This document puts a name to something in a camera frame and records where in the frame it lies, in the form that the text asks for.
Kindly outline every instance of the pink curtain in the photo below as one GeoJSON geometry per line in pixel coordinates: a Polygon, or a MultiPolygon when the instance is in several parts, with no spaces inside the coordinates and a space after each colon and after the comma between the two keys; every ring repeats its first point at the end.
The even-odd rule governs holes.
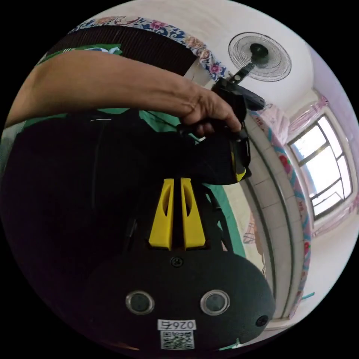
{"type": "Polygon", "coordinates": [[[257,113],[273,131],[279,142],[284,145],[288,138],[289,129],[289,119],[285,112],[273,104],[268,104],[265,109],[257,113]]]}
{"type": "Polygon", "coordinates": [[[329,104],[328,100],[321,96],[319,101],[314,103],[307,109],[304,113],[302,113],[298,118],[296,118],[289,125],[288,135],[292,138],[298,135],[301,131],[305,129],[305,127],[310,123],[313,118],[315,118],[319,112],[329,104]]]}
{"type": "Polygon", "coordinates": [[[353,213],[353,211],[359,213],[359,193],[356,195],[354,200],[348,203],[346,208],[336,218],[320,227],[312,234],[312,237],[318,237],[338,227],[342,221],[344,221],[351,213],[353,213]]]}

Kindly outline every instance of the white ceiling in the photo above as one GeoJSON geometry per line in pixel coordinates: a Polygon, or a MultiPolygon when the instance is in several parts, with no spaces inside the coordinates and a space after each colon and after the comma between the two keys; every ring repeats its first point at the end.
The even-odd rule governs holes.
{"type": "Polygon", "coordinates": [[[275,19],[229,0],[135,0],[103,11],[95,17],[132,15],[166,22],[205,42],[231,72],[228,55],[231,39],[242,32],[263,33],[279,42],[292,59],[292,71],[278,82],[260,82],[247,77],[242,86],[262,96],[267,103],[287,110],[313,85],[313,66],[304,40],[275,19]]]}

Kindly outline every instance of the printed number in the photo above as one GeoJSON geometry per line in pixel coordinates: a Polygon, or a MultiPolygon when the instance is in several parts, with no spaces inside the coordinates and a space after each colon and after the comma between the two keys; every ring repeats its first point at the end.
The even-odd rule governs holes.
{"type": "Polygon", "coordinates": [[[180,322],[171,321],[171,320],[161,320],[159,321],[159,330],[195,330],[196,325],[193,320],[183,320],[180,322]]]}

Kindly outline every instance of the window frame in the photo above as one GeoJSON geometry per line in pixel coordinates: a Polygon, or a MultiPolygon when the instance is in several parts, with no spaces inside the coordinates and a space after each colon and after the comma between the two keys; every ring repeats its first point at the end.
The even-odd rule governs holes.
{"type": "Polygon", "coordinates": [[[311,159],[315,158],[319,153],[321,153],[324,149],[326,149],[327,147],[330,147],[332,153],[333,153],[333,156],[335,158],[335,161],[336,161],[336,164],[337,164],[337,167],[338,167],[338,171],[339,171],[339,174],[340,174],[340,177],[334,181],[331,185],[329,185],[328,187],[326,187],[325,189],[323,189],[322,191],[320,191],[319,193],[317,193],[316,195],[314,195],[313,197],[309,197],[310,199],[310,203],[311,203],[311,210],[312,210],[312,215],[313,215],[313,219],[314,221],[317,221],[327,215],[329,215],[331,212],[333,212],[334,210],[336,210],[339,206],[341,206],[352,194],[353,194],[353,191],[354,191],[354,188],[353,188],[353,180],[352,180],[352,174],[351,174],[351,171],[350,171],[350,166],[349,166],[349,162],[348,162],[348,158],[346,156],[346,153],[344,151],[344,148],[343,148],[343,144],[342,144],[342,141],[341,141],[341,138],[340,136],[338,135],[338,132],[335,130],[334,126],[332,125],[330,119],[329,119],[329,116],[324,112],[322,114],[320,114],[318,116],[318,118],[313,122],[311,123],[305,130],[303,130],[302,132],[300,132],[297,136],[295,136],[293,139],[291,139],[288,143],[287,143],[287,146],[288,148],[290,149],[293,157],[296,159],[297,161],[297,165],[298,167],[301,169],[302,166],[304,166],[307,162],[309,162],[311,159]],[[334,151],[330,145],[330,142],[328,140],[328,137],[327,135],[325,134],[324,130],[322,129],[322,127],[320,126],[319,124],[319,121],[321,118],[325,118],[332,131],[334,132],[335,134],[335,137],[337,138],[339,144],[340,144],[340,148],[341,148],[341,154],[339,156],[335,156],[334,154],[334,151]],[[318,127],[319,130],[321,131],[322,135],[324,136],[325,138],[325,144],[321,145],[316,151],[314,151],[312,154],[310,154],[309,156],[307,156],[306,158],[304,158],[303,160],[301,161],[298,161],[297,159],[297,156],[296,154],[294,153],[294,150],[292,149],[292,145],[298,141],[300,138],[302,138],[304,135],[306,135],[309,131],[311,131],[313,128],[315,127],[318,127]],[[338,160],[343,157],[344,160],[345,160],[345,164],[347,166],[347,169],[348,169],[348,173],[349,173],[349,181],[350,181],[350,193],[343,199],[340,199],[336,204],[332,205],[331,207],[329,207],[328,209],[326,209],[325,211],[319,213],[318,215],[315,215],[314,213],[314,205],[313,205],[313,199],[316,199],[318,198],[320,195],[322,195],[323,193],[325,193],[326,191],[328,191],[331,187],[333,187],[335,184],[337,184],[339,181],[342,181],[342,186],[343,186],[343,195],[344,195],[344,185],[343,185],[343,180],[342,180],[342,176],[341,176],[341,172],[340,172],[340,168],[339,168],[339,164],[338,164],[338,160]]]}

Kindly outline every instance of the floral fabric border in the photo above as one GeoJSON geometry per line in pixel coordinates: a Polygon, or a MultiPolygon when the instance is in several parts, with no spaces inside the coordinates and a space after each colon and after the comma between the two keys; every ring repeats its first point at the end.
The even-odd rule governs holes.
{"type": "Polygon", "coordinates": [[[292,310],[289,314],[289,319],[291,319],[293,318],[295,311],[297,310],[300,304],[301,298],[303,296],[304,286],[308,277],[310,254],[311,254],[310,243],[312,240],[312,230],[310,227],[309,211],[305,202],[303,190],[299,184],[297,174],[293,166],[291,165],[289,158],[287,157],[286,152],[280,140],[277,138],[275,133],[269,128],[269,126],[263,121],[261,115],[258,112],[250,111],[250,114],[257,122],[258,126],[263,130],[264,134],[267,136],[269,142],[273,146],[274,151],[276,152],[282,165],[284,166],[284,170],[287,173],[288,179],[294,190],[294,195],[298,203],[300,218],[302,222],[303,235],[304,235],[304,263],[303,263],[299,288],[295,296],[295,301],[292,310]]]}
{"type": "Polygon", "coordinates": [[[134,27],[166,36],[190,49],[193,54],[199,58],[199,63],[214,81],[228,75],[227,68],[215,58],[213,53],[202,41],[175,26],[161,21],[146,19],[139,16],[108,16],[105,18],[84,21],[72,29],[69,34],[78,30],[104,25],[134,27]]]}

